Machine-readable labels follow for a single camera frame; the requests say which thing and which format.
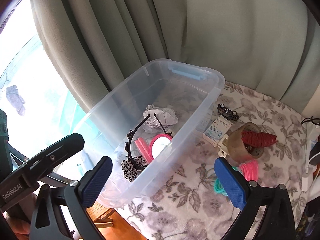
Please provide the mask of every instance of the brown tape roll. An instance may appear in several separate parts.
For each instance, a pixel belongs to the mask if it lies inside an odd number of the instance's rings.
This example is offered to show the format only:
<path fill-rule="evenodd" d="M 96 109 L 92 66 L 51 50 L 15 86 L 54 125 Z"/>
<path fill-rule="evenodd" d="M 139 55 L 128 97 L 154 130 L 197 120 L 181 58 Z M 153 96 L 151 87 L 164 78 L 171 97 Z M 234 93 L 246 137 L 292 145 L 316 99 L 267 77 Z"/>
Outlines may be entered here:
<path fill-rule="evenodd" d="M 241 140 L 241 133 L 243 131 L 261 132 L 260 128 L 256 124 L 248 122 L 229 135 L 227 149 L 230 157 L 238 163 L 258 159 L 264 151 L 264 148 L 252 147 L 250 152 L 248 152 Z"/>

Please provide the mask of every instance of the clear plastic container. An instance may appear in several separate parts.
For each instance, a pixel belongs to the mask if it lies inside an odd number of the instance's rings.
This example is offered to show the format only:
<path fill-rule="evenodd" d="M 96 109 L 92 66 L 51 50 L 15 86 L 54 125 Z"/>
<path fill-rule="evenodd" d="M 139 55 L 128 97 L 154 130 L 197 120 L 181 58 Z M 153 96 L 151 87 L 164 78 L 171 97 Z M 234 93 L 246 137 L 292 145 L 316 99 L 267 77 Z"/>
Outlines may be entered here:
<path fill-rule="evenodd" d="M 103 155 L 112 159 L 113 170 L 98 201 L 105 206 L 122 207 L 135 197 L 155 194 L 182 164 L 184 151 L 194 143 L 196 134 L 204 132 L 224 83 L 223 75 L 216 70 L 157 59 L 106 95 L 74 130 L 85 140 L 84 150 L 79 153 L 84 171 Z M 171 142 L 129 182 L 120 166 L 127 155 L 124 142 L 128 141 L 130 129 L 134 130 L 143 119 L 142 113 L 149 104 L 172 108 L 179 122 L 170 127 L 175 133 Z"/>

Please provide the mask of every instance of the floral blanket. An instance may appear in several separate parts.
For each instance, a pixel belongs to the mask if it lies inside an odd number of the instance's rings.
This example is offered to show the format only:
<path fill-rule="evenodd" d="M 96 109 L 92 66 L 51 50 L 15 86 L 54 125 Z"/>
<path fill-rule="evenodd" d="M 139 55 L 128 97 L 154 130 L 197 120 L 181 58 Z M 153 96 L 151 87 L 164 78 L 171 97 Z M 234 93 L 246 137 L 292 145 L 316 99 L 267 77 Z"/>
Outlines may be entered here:
<path fill-rule="evenodd" d="M 302 117 L 287 105 L 256 91 L 226 82 L 218 101 L 240 116 L 231 130 L 254 122 L 262 131 L 277 135 L 277 143 L 265 148 L 259 163 L 262 186 L 287 186 L 296 226 L 306 205 L 301 191 L 306 128 Z M 230 200 L 212 189 L 217 149 L 202 138 L 195 141 L 189 158 L 151 198 L 135 198 L 118 213 L 149 240 L 221 239 L 239 213 Z M 228 159 L 231 165 L 238 164 Z M 252 239 L 263 215 L 260 208 L 247 239 Z"/>

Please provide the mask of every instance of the green curtain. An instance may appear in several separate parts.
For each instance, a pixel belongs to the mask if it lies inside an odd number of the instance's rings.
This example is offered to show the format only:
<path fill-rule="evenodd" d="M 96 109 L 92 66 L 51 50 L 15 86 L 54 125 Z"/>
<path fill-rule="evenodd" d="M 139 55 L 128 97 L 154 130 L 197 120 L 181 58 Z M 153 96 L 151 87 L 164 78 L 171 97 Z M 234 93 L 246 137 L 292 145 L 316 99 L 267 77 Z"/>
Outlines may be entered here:
<path fill-rule="evenodd" d="M 301 0 L 31 0 L 53 65 L 84 111 L 170 58 L 302 112 L 320 81 L 320 28 Z"/>

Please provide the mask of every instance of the wooden floor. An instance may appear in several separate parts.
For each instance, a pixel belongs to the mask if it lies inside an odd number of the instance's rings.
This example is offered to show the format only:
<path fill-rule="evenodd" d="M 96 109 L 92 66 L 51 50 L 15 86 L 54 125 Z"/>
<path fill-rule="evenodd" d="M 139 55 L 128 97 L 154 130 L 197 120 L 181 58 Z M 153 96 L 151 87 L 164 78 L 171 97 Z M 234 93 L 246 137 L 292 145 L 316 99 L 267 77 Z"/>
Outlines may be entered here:
<path fill-rule="evenodd" d="M 109 218 L 113 219 L 113 227 L 99 229 L 106 240 L 147 240 L 117 212 Z"/>

